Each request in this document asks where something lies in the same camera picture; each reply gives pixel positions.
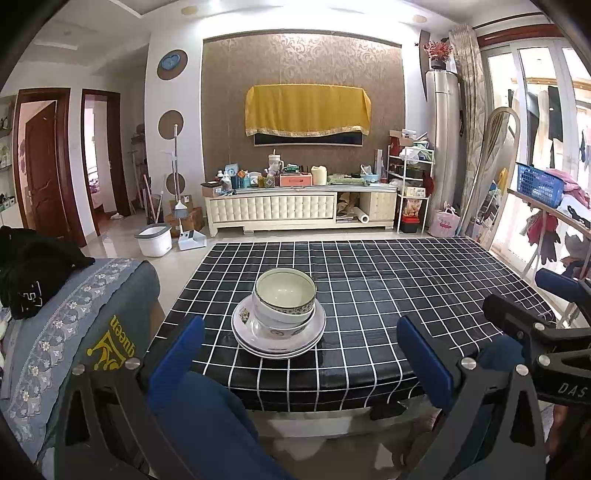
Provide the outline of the person's right hand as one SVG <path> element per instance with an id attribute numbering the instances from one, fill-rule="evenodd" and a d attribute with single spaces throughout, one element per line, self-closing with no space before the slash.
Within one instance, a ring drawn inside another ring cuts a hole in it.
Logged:
<path id="1" fill-rule="evenodd" d="M 553 458 L 566 442 L 581 442 L 590 431 L 590 412 L 579 407 L 556 404 L 553 407 L 553 423 L 546 441 L 546 450 Z"/>

